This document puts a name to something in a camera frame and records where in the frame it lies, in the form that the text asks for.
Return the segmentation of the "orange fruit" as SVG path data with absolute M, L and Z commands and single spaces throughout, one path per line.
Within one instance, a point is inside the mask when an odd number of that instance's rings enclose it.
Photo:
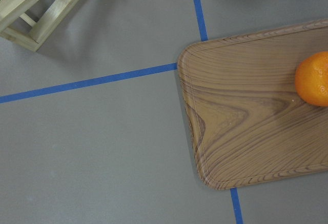
M 299 64 L 295 89 L 306 103 L 327 107 L 327 51 L 315 53 Z

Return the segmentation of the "wood grain tray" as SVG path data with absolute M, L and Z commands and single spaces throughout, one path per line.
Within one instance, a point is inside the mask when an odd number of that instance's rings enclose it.
M 327 20 L 189 45 L 178 74 L 199 178 L 225 190 L 327 170 L 327 108 L 296 93 Z

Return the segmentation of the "light wooden rack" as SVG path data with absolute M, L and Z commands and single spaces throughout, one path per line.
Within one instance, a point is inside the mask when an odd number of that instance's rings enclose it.
M 1 0 L 1 37 L 36 52 L 79 0 Z

